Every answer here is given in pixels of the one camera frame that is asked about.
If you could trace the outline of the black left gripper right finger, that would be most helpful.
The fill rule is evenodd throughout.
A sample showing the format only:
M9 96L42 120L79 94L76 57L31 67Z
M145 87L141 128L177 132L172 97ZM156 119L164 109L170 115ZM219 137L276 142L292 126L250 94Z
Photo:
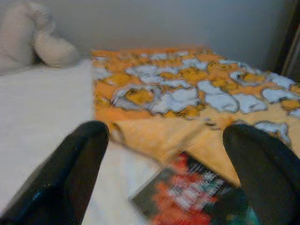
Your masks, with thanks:
M246 124L224 129L223 146L262 225L300 223L300 159L281 140Z

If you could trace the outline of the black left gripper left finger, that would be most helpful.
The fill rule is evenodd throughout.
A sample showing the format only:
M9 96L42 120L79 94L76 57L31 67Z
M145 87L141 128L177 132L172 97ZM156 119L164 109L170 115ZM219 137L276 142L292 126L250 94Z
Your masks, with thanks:
M2 225L80 225L109 142L92 120L67 135L27 178L0 214Z

